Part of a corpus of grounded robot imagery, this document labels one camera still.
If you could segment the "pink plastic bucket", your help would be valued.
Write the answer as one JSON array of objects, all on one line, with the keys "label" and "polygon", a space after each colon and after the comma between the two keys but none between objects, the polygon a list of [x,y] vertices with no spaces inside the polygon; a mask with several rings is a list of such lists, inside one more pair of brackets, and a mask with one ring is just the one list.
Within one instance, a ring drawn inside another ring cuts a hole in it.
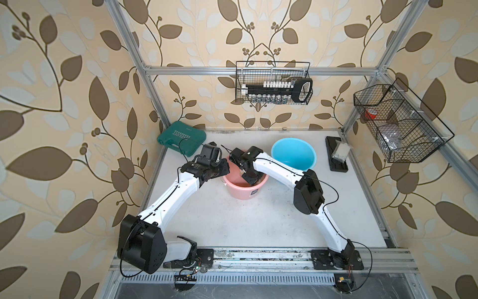
[{"label": "pink plastic bucket", "polygon": [[239,200],[249,200],[255,197],[260,189],[265,185],[269,176],[266,174],[261,174],[258,176],[259,180],[254,185],[251,185],[243,178],[243,175],[246,174],[246,172],[233,163],[230,158],[230,156],[227,158],[230,167],[230,173],[222,178],[227,191],[233,198]]}]

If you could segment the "blue plastic bucket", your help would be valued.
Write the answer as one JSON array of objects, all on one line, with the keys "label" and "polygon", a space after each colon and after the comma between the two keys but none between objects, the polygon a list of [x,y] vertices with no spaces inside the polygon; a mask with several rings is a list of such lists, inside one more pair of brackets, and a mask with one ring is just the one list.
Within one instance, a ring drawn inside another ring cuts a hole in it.
[{"label": "blue plastic bucket", "polygon": [[313,169],[317,162],[314,148],[298,138],[283,138],[278,140],[271,149],[271,156],[296,169],[307,171]]}]

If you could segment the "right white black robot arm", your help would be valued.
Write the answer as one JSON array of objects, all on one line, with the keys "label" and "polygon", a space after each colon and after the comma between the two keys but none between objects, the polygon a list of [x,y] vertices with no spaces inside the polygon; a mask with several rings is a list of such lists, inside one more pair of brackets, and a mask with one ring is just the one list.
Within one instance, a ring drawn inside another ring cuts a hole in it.
[{"label": "right white black robot arm", "polygon": [[266,174],[284,184],[294,192],[294,207],[305,215],[311,216],[327,244],[328,253],[325,264],[336,269],[351,269],[356,248],[353,242],[342,235],[333,221],[328,209],[324,192],[312,169],[301,171],[288,166],[265,153],[262,149],[251,147],[243,151],[235,148],[230,152],[229,160],[242,171],[242,178],[248,184],[256,183]]}]

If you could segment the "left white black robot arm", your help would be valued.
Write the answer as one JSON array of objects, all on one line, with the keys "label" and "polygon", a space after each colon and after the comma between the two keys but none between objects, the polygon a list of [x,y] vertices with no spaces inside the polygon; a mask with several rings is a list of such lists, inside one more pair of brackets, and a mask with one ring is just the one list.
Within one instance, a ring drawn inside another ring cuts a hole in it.
[{"label": "left white black robot arm", "polygon": [[122,220],[117,249],[120,262],[148,274],[168,262],[185,269],[198,265],[196,242],[183,236],[166,241],[164,233],[181,206],[205,182],[229,173],[222,150],[214,142],[205,144],[200,154],[177,169],[177,179],[152,205]]}]

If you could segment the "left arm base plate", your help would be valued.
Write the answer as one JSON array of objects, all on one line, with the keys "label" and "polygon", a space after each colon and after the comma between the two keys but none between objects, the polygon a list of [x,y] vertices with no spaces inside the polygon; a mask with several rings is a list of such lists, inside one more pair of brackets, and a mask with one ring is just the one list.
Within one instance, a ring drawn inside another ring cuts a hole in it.
[{"label": "left arm base plate", "polygon": [[195,249],[185,260],[173,260],[163,264],[164,269],[190,269],[199,268],[209,270],[214,263],[214,249]]}]

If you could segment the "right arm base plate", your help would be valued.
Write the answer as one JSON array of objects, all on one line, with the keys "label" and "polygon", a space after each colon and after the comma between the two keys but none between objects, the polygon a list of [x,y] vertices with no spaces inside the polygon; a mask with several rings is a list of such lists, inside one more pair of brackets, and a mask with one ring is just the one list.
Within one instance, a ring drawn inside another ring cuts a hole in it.
[{"label": "right arm base plate", "polygon": [[355,250],[348,257],[344,258],[342,254],[337,254],[328,249],[326,250],[311,250],[311,259],[314,270],[363,270],[363,265],[360,253]]}]

